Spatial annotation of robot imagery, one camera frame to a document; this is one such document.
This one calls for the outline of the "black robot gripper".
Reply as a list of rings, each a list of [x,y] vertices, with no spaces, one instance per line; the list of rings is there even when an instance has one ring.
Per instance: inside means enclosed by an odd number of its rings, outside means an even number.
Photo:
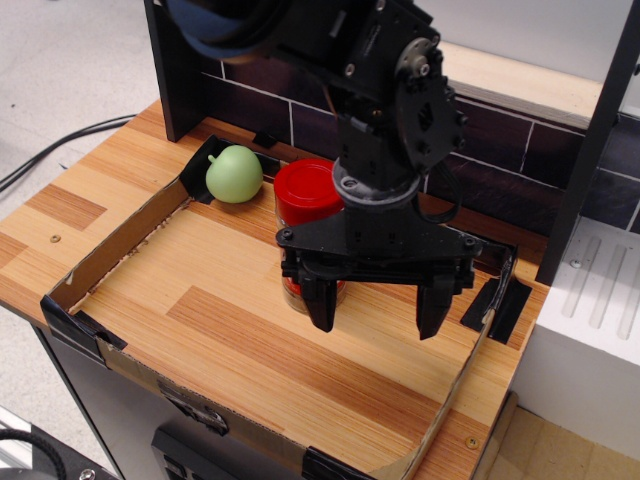
[[[357,216],[344,213],[344,208],[322,220],[279,230],[305,226],[312,233],[317,246],[353,245],[355,252],[348,254],[351,262],[357,260],[360,282],[413,284],[423,276],[430,287],[419,286],[416,303],[416,325],[421,340],[434,337],[444,322],[452,302],[448,286],[435,286],[435,278],[448,267],[454,269],[454,290],[458,295],[473,286],[475,274],[473,260],[468,255],[448,261],[446,252],[462,248],[459,242],[448,239],[451,230],[443,225],[459,211],[456,202],[440,213],[424,213],[417,199],[410,208],[388,210],[371,215],[360,212]],[[337,307],[338,282],[303,278],[300,284],[304,301],[313,325],[323,332],[334,327]]]

